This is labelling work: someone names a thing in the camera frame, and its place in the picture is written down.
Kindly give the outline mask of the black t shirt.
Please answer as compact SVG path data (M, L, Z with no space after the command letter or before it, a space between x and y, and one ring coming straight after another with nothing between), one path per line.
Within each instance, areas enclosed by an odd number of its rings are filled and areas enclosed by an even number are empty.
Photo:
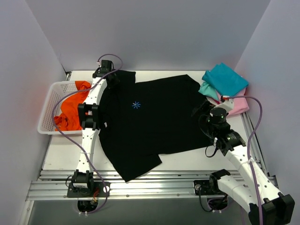
M188 75L136 82L135 72L118 71L120 83L100 100L99 139L106 157L126 182L161 164L161 154L205 148L199 110L206 97Z

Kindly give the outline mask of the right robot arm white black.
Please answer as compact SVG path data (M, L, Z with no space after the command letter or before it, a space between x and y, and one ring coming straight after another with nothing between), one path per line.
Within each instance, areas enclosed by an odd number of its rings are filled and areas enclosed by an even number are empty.
M250 155L250 141L244 141L231 129L226 117L233 109L233 99L225 97L219 105L208 100L192 111L200 130L209 138L215 151L237 169L244 182L239 183L226 169L213 172L209 181L195 181L198 196L213 194L232 198L244 209L253 225L286 225L290 223L295 201L284 195L265 175Z

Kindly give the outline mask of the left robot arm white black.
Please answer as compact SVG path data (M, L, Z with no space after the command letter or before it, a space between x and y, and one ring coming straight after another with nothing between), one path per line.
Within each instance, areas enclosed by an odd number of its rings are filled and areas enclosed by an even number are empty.
M95 190L93 181L95 169L92 166L92 160L96 138L101 127L99 102L107 84L118 83L113 62L102 60L92 78L91 89L85 101L78 105L79 124L82 128L82 153L71 179L73 189L77 189L83 196L90 196Z

